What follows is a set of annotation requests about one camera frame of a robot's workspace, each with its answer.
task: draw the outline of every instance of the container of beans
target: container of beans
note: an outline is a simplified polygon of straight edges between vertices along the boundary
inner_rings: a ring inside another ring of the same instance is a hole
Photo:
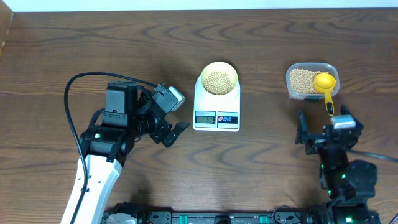
[[[335,67],[327,63],[296,63],[286,72],[286,84],[289,98],[293,99],[323,99],[325,95],[317,92],[313,87],[313,79],[319,73],[329,73],[336,79],[331,96],[335,96],[340,89],[340,81]]]

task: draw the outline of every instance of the green connector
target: green connector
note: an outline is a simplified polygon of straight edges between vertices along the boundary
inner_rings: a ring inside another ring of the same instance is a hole
[[[268,217],[265,215],[260,216],[260,224],[268,224]]]
[[[180,215],[180,224],[188,224],[188,216]]]

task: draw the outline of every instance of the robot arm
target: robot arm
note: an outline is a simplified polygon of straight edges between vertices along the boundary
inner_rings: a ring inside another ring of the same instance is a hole
[[[189,123],[177,123],[172,129],[164,118],[176,111],[185,98],[174,88],[163,84],[155,87],[155,94],[134,82],[110,82],[106,90],[106,107],[97,111],[80,136],[83,158],[78,169],[67,208],[61,223],[71,223],[83,190],[84,159],[88,171],[88,185],[75,218],[75,223],[99,223],[113,185],[120,176],[126,156],[133,149],[136,138],[148,134],[156,144],[170,147]],[[102,124],[95,125],[99,114]]]

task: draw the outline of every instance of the yellow spoon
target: yellow spoon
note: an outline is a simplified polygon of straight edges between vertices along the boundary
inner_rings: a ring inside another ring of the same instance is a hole
[[[335,113],[335,107],[333,106],[333,101],[331,100],[331,91],[336,85],[336,79],[327,74],[318,74],[313,80],[313,87],[320,93],[325,94],[326,111],[329,116],[333,116]]]

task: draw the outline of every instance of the wood grain surface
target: wood grain surface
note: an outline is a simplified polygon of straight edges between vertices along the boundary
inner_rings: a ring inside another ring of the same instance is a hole
[[[107,71],[163,82],[185,104],[167,119],[192,122],[195,80],[214,61],[231,62],[242,88],[241,130],[186,130],[166,149],[136,144],[108,207],[123,201],[175,210],[273,210],[327,199],[318,156],[294,144],[297,111],[313,132],[328,124],[323,102],[288,99],[285,73],[327,62],[340,75],[335,106],[365,125],[357,150],[397,157],[398,9],[76,12],[16,14],[0,61],[0,223],[59,223],[78,153],[63,108],[67,81]],[[105,103],[108,81],[73,84],[78,133]],[[378,166],[376,209],[397,213],[398,165]]]

